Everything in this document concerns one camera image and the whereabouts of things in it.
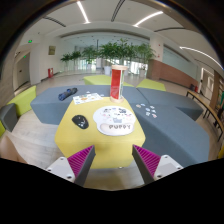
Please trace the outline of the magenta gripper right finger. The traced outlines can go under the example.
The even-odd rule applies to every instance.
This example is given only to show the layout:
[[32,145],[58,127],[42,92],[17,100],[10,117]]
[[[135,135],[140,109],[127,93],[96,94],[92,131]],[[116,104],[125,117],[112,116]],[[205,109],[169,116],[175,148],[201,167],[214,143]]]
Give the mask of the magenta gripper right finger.
[[137,145],[132,146],[132,156],[145,185],[182,169],[182,166],[169,155],[159,156]]

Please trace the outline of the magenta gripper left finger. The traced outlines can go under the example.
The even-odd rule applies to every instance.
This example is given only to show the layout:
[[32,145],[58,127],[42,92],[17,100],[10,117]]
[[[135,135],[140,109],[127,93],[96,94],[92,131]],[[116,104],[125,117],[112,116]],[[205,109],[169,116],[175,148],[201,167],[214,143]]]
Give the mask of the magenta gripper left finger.
[[78,186],[83,186],[94,157],[95,146],[92,145],[68,158],[59,157],[47,168],[47,171]]

